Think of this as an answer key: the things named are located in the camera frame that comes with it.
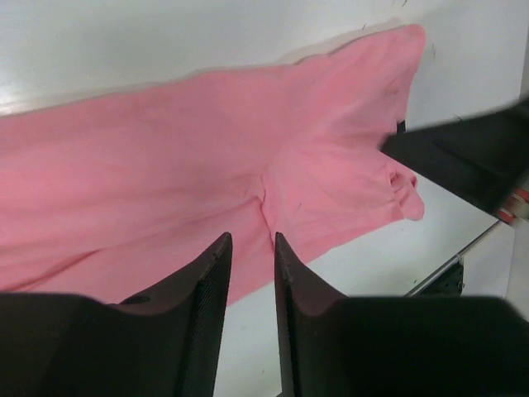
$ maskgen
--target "pink cloth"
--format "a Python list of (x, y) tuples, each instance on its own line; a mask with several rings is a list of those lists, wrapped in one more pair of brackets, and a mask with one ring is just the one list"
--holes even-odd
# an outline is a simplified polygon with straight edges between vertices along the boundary
[(413, 174), (377, 145), (424, 44), (405, 26), (297, 65), (2, 118), (0, 289), (118, 302), (228, 231), (234, 302), (273, 279), (276, 231), (310, 261), (421, 218)]

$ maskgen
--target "white table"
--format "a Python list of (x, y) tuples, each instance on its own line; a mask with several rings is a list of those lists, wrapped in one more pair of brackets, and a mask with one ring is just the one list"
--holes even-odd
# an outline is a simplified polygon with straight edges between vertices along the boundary
[[(405, 295), (497, 222), (428, 179), (418, 181), (426, 205), (421, 221), (382, 227), (330, 250), (310, 267), (345, 294)], [(272, 397), (280, 391), (270, 284), (226, 311), (215, 396)]]
[[(408, 109), (407, 124), (417, 126), (517, 97), (528, 9), (527, 2), (495, 0), (3, 0), (0, 115), (204, 68), (294, 60), (312, 51), (298, 49), (334, 42), (338, 35), (345, 34), (335, 46), (418, 22), (428, 42)], [(406, 294), (495, 223), (423, 178), (419, 192), (427, 209), (423, 220), (383, 227), (331, 250), (311, 267), (347, 294)], [(501, 262), (507, 263), (509, 233), (500, 227), (488, 237), (488, 251), (469, 257), (468, 290), (484, 291), (478, 264), (490, 252), (501, 251)], [(489, 284), (495, 283), (491, 277)], [(226, 312), (215, 395), (278, 392), (274, 288), (268, 285)]]

